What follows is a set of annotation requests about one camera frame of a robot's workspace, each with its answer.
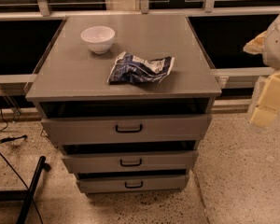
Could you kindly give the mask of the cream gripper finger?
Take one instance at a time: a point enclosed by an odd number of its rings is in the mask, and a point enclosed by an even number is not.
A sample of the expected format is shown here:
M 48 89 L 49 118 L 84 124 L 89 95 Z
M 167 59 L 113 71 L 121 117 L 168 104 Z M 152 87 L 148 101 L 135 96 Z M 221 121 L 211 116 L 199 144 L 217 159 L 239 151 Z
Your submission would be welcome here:
M 261 54 L 263 52 L 264 40 L 267 32 L 264 31 L 245 44 L 243 51 L 249 54 Z
M 280 113 L 280 72 L 265 79 L 264 87 L 253 111 L 250 123 L 265 128 Z

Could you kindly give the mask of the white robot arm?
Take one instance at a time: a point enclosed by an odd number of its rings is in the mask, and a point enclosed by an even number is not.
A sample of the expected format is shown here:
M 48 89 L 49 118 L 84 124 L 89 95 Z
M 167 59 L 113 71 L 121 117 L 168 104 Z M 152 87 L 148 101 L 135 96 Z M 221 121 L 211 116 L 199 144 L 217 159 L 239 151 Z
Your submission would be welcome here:
M 280 113 L 280 14 L 266 31 L 245 44 L 243 51 L 261 54 L 263 63 L 275 70 L 265 79 L 264 87 L 250 123 L 264 128 L 270 126 Z

